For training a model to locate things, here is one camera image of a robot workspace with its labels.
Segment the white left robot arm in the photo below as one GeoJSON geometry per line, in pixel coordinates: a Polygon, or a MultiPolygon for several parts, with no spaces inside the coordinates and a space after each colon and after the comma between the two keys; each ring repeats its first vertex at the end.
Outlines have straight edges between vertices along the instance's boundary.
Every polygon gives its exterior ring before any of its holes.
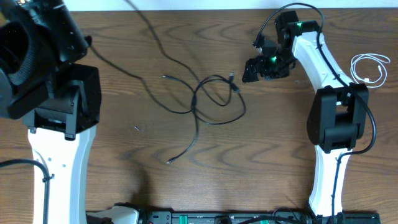
{"type": "Polygon", "coordinates": [[[34,223],[137,223],[125,203],[87,212],[86,176],[100,121],[96,67],[80,64],[92,46],[63,1],[2,1],[1,116],[21,119],[34,167],[34,223]]]}

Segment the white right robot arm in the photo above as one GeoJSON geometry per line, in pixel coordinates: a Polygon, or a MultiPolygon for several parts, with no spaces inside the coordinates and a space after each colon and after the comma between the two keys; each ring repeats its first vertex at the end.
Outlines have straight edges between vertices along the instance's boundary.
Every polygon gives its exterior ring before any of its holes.
{"type": "Polygon", "coordinates": [[[277,42],[258,33],[253,46],[260,54],[246,61],[242,81],[285,78],[301,64],[315,91],[307,119],[316,156],[310,216],[315,223],[344,223],[341,196],[349,157],[369,151],[376,140],[368,87],[341,70],[325,43],[323,22],[301,21],[295,11],[284,8],[271,16],[277,42]]]}

